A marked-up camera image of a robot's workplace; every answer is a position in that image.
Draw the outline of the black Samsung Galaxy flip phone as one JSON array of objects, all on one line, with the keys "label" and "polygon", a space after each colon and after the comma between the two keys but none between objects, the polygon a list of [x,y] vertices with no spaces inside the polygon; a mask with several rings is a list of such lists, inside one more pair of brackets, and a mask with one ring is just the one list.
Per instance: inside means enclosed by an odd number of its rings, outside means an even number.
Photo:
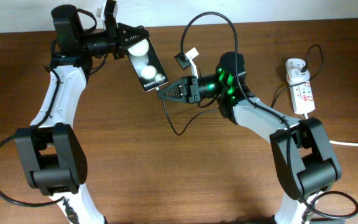
[{"label": "black Samsung Galaxy flip phone", "polygon": [[168,83],[167,74],[149,38],[130,47],[126,54],[145,92]]}]

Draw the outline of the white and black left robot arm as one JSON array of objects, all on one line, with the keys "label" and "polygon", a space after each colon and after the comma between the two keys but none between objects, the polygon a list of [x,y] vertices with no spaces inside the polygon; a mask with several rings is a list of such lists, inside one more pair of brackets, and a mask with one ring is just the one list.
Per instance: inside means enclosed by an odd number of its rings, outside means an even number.
[{"label": "white and black left robot arm", "polygon": [[93,58],[123,58],[129,47],[149,37],[143,27],[116,21],[117,2],[105,1],[104,29],[84,29],[79,15],[95,16],[71,4],[51,11],[57,37],[45,70],[50,84],[42,107],[28,128],[19,128],[15,144],[29,186],[57,204],[70,223],[106,223],[86,187],[86,156],[73,131],[78,102],[93,68]]}]

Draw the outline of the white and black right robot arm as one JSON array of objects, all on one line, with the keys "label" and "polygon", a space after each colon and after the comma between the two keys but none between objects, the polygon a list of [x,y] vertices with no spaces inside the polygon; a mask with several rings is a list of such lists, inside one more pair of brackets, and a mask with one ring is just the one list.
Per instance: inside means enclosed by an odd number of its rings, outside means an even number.
[{"label": "white and black right robot arm", "polygon": [[158,91],[163,101],[199,103],[215,98],[220,113],[264,138],[272,147],[279,183],[284,190],[278,212],[268,223],[344,223],[344,215],[319,211],[316,205],[333,195],[342,169],[322,122],[292,118],[265,105],[246,85],[242,54],[226,52],[212,75],[183,77]]}]

